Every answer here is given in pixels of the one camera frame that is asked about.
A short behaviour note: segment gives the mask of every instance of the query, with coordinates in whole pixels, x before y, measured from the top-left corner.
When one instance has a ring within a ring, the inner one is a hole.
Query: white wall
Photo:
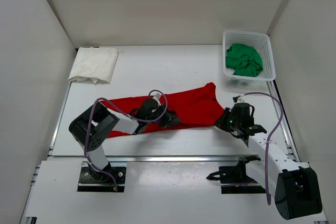
[[[76,48],[221,44],[225,29],[266,33],[280,0],[50,0]]]
[[[0,0],[0,223],[18,223],[75,49],[46,0]]]
[[[291,0],[271,34],[277,85],[302,160],[336,222],[336,0]]]

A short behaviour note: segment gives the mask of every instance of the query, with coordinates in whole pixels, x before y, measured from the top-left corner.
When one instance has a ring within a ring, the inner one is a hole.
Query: red cloth
[[[132,109],[140,108],[147,97],[148,96],[129,97],[110,101],[122,111],[130,113]],[[182,123],[165,129],[161,128],[157,123],[149,124],[144,133],[212,126],[224,112],[224,109],[217,102],[216,85],[212,82],[202,88],[167,94],[166,97],[168,100],[168,109],[170,111],[175,111],[176,116],[182,120]],[[163,97],[160,98],[160,102],[165,104]],[[102,101],[102,103],[106,107],[114,110],[114,108],[106,102]],[[123,135],[128,134],[111,131],[108,137]]]

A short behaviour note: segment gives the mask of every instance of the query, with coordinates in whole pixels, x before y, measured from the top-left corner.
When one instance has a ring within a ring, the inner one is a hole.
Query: white enclosure
[[[271,34],[277,85],[300,157],[319,176],[336,221],[336,0],[291,0]]]
[[[0,223],[18,223],[76,51],[46,0],[0,0]]]
[[[221,44],[227,29],[266,33],[280,0],[49,0],[76,48]]]
[[[320,224],[327,215],[335,224],[335,17],[336,0],[0,0],[0,223],[19,223],[22,216],[24,224],[26,217],[39,217],[37,224],[92,223],[98,217],[118,223],[161,218],[286,223],[274,205],[267,206],[265,195],[221,195],[219,185],[204,179],[223,159],[235,163],[251,153],[214,129],[157,133],[158,141],[149,142],[142,135],[129,142],[110,140],[104,143],[109,159],[128,162],[129,191],[124,196],[76,192],[82,150],[70,139],[69,122],[98,96],[144,95],[153,88],[172,93],[207,82],[217,85],[219,103],[231,106],[232,96],[252,91],[227,84],[223,74],[222,35],[238,29],[270,34],[276,84],[293,139],[300,159],[318,174],[326,212],[287,223]],[[69,86],[75,48],[81,46],[120,50],[111,84]],[[256,89],[276,93],[271,82]],[[256,105],[260,124],[267,129],[275,124],[279,110],[271,100],[247,100]],[[285,153],[298,157],[286,121],[275,137]],[[169,163],[155,163],[162,155]],[[200,190],[192,194],[189,183]],[[127,207],[126,217],[116,212]]]

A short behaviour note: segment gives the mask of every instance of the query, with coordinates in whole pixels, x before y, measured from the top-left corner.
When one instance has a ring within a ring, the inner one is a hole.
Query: mounting plate
[[[125,190],[126,167],[111,167],[111,174],[117,182],[117,189],[119,193]],[[82,166],[80,170],[77,191],[103,191],[115,193],[115,187],[112,179],[108,183],[99,183],[90,175],[90,168]]]
[[[221,178],[220,184],[222,194],[264,194],[266,193],[258,183],[255,181],[249,183],[248,177],[241,178],[237,173],[237,166],[220,166],[219,167]],[[249,183],[246,186],[226,186],[228,184],[244,184]]]

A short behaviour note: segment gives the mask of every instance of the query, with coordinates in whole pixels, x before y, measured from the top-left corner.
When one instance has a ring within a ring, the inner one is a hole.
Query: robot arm
[[[266,151],[268,137],[258,134],[266,133],[266,130],[254,124],[253,113],[254,107],[241,100],[231,109],[226,108],[216,122],[218,128],[242,139],[257,154],[239,158],[236,174],[253,179],[266,188],[284,219],[320,213],[322,202],[315,171],[308,163],[291,160],[272,141]]]
[[[87,158],[91,176],[99,183],[108,180],[111,166],[108,162],[102,143],[108,137],[111,131],[120,131],[130,135],[137,135],[143,132],[148,123],[144,121],[154,121],[163,112],[165,105],[159,102],[160,94],[157,93],[153,97],[148,97],[140,108],[130,112],[130,116],[126,116],[116,111],[106,108],[102,103],[98,102],[93,113],[91,129],[87,145]],[[74,136],[79,145],[85,149],[86,134],[89,124],[92,106],[84,113],[78,116],[69,126],[70,133]],[[177,118],[169,110],[160,117],[158,123],[161,127],[170,127],[180,123]]]
[[[139,109],[130,112],[132,118],[111,111],[98,102],[93,113],[87,146],[90,175],[97,182],[105,183],[109,179],[107,174],[111,169],[101,145],[103,141],[112,130],[133,135],[143,132],[147,125],[143,121],[153,122],[153,119],[158,118],[164,111],[165,106],[159,102],[159,98],[159,94],[148,97]],[[254,107],[242,99],[234,98],[234,101],[235,105],[231,109],[225,109],[215,126],[242,139],[257,154],[238,159],[235,169],[240,177],[247,178],[248,181],[253,179],[265,188],[275,199],[276,207],[285,219],[320,213],[322,202],[314,170],[308,163],[292,161],[275,144],[266,143],[267,137],[258,134],[267,133],[266,130],[261,125],[254,124]],[[91,110],[92,107],[88,108],[69,126],[69,131],[83,149]],[[169,110],[156,121],[161,127],[180,122],[181,120]],[[218,180],[213,175],[210,174],[207,178]]]

